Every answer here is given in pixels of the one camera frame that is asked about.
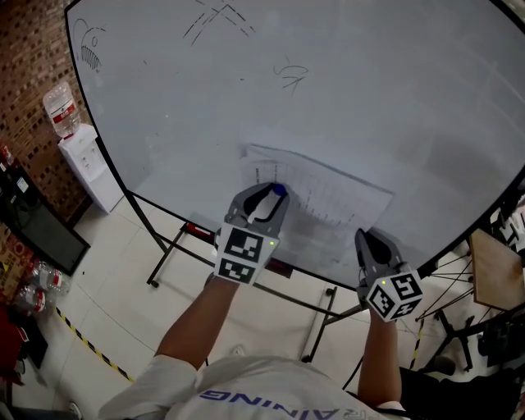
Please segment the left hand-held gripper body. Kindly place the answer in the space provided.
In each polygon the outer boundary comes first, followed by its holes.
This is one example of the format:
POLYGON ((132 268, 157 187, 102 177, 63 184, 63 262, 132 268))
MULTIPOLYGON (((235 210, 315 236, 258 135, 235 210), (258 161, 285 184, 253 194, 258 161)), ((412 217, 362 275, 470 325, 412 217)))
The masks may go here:
POLYGON ((226 215, 217 232, 214 276, 252 285, 280 243, 281 214, 249 221, 241 213, 226 215))

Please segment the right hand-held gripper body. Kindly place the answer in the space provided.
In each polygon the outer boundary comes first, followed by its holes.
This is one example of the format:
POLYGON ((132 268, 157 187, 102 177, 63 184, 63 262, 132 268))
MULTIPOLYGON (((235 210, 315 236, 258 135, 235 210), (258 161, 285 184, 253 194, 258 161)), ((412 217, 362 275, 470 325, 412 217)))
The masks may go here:
POLYGON ((421 278, 416 270, 373 272, 360 282, 358 296, 364 308, 383 322, 393 322, 412 313, 421 302, 421 278))

